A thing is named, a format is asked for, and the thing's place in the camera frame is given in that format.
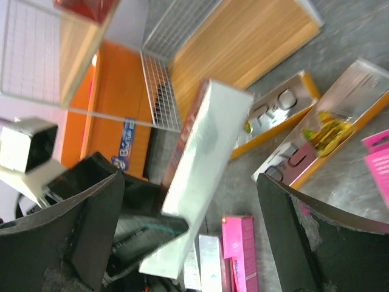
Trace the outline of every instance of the orange bin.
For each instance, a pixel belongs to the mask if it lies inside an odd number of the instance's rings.
[[[152,122],[142,61],[138,52],[104,41],[76,92],[70,107],[117,117]],[[68,111],[61,163],[72,167],[99,151],[111,160],[119,155],[123,122]],[[151,128],[136,125],[125,173],[143,178]]]

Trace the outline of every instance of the blue sticker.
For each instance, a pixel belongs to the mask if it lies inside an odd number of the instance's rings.
[[[135,132],[135,119],[126,118],[123,123],[122,138],[119,145],[119,153],[112,156],[111,162],[120,170],[128,170],[129,157],[133,146]]]

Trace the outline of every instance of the concrete floor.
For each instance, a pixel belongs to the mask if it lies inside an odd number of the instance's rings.
[[[249,88],[250,91],[265,94],[297,71],[305,69],[312,74],[323,94],[358,57],[389,69],[389,0],[312,2],[325,21],[321,34],[258,80]],[[166,8],[163,3],[168,1],[150,0],[150,12],[155,19],[163,14],[161,11]],[[387,128],[389,107],[314,174],[301,191],[345,211],[389,223],[389,211],[363,161],[367,151],[360,142]],[[220,233],[223,215],[254,216],[261,291],[279,292],[281,287],[256,186],[250,176],[286,135],[279,135],[229,163],[206,216],[211,233]],[[153,182],[160,182],[177,137],[176,133],[158,132],[151,169]]]

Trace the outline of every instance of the pink box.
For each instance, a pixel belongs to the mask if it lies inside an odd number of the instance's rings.
[[[370,154],[365,162],[389,207],[389,129],[362,140]]]
[[[258,292],[253,217],[223,217],[222,235],[224,258],[231,260],[234,291]]]

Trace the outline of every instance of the red object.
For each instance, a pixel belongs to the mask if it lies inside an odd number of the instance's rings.
[[[102,24],[119,0],[54,0],[55,7],[70,10]]]

